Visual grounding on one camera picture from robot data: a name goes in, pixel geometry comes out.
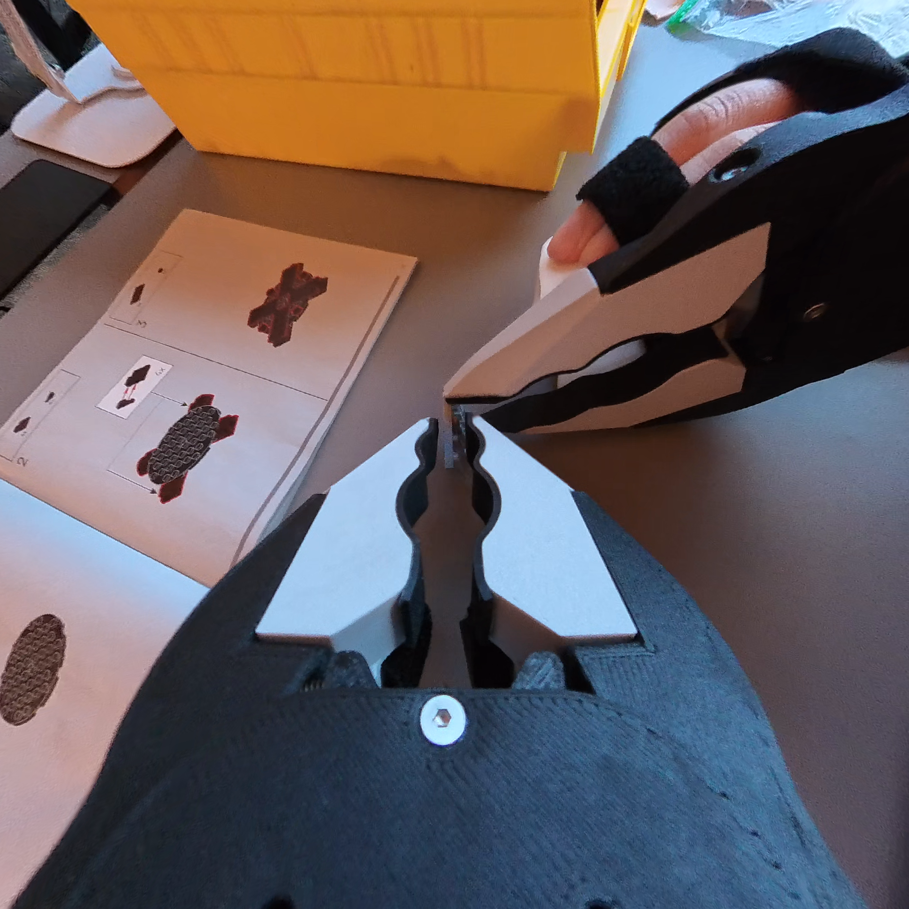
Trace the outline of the grey desk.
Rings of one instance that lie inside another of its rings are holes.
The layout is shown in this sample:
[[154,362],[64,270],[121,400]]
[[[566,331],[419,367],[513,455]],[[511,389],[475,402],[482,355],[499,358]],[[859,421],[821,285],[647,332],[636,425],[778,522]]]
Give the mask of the grey desk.
[[[324,490],[426,416],[529,304],[587,176],[766,46],[643,27],[593,155],[533,192],[197,153],[179,141],[1,322],[2,419],[85,335],[184,208],[415,256],[297,488]],[[745,411],[522,445],[683,585],[764,704],[801,799],[870,907],[907,907],[907,360]]]

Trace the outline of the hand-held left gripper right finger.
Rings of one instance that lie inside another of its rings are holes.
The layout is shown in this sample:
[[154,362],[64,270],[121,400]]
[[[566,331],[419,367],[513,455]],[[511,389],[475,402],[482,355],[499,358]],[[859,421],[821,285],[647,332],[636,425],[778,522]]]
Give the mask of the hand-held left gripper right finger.
[[472,560],[463,648],[476,688],[507,688],[527,658],[630,642],[637,628],[574,491],[477,416],[465,420]]

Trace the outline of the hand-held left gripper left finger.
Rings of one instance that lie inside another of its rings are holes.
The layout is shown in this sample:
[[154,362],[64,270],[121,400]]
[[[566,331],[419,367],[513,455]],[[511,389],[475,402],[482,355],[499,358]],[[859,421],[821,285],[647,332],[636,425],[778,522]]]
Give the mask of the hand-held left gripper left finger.
[[414,524],[428,504],[438,421],[424,418],[334,483],[256,627],[269,642],[358,652],[376,682],[425,617]]

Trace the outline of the instruction booklet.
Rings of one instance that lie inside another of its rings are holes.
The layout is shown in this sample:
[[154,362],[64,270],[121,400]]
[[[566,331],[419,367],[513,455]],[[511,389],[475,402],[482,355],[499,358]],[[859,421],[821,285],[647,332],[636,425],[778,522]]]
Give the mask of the instruction booklet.
[[65,824],[264,534],[413,256],[185,210],[2,427],[2,822]]

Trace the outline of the crumpled clear plastic bag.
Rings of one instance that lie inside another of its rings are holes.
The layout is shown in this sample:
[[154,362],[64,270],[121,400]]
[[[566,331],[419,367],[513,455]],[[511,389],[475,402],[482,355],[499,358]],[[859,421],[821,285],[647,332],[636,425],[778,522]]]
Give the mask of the crumpled clear plastic bag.
[[666,26],[677,35],[699,31],[772,47],[848,27],[892,54],[908,49],[906,1],[688,1]]

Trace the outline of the yellow plastic parts bin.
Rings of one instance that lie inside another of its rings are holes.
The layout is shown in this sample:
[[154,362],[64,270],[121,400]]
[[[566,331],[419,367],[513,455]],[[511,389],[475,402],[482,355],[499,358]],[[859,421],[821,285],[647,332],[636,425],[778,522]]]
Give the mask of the yellow plastic parts bin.
[[643,1],[76,1],[199,151],[549,191]]

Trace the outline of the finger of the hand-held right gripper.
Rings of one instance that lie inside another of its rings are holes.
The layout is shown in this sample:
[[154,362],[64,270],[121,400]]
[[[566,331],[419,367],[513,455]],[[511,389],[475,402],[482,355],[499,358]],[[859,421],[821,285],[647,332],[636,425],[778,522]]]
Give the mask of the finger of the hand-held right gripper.
[[554,392],[521,397],[486,413],[504,433],[562,433],[639,426],[742,390],[745,366],[732,354],[669,375],[669,361],[630,365],[575,379]]
[[476,352],[446,384],[445,399],[509,398],[634,338],[714,323],[763,271],[770,230],[763,223],[609,294],[590,269],[575,270]]

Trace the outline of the person's right hand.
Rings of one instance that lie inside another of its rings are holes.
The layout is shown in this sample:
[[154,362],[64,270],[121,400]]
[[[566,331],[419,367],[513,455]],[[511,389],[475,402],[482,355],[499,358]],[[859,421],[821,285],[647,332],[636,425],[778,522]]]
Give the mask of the person's right hand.
[[[760,132],[806,110],[784,83],[752,79],[692,103],[652,137],[692,184]],[[555,232],[547,252],[559,267],[582,267],[618,248],[611,226],[591,202],[583,201]]]

